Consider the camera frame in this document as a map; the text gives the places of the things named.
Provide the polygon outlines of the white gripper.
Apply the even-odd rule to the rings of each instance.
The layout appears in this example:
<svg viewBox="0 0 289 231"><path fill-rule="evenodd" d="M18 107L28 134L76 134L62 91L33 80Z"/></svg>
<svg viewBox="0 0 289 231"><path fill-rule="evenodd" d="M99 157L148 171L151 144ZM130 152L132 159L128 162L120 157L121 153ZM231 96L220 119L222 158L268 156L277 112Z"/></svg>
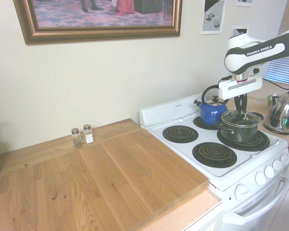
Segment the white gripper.
<svg viewBox="0 0 289 231"><path fill-rule="evenodd" d="M235 106L238 113L246 113L247 95L246 93L259 90L263 85L261 75L256 74L248 77L245 81L237 82L236 80L224 80L218 84L219 98L228 100L235 97Z"/></svg>

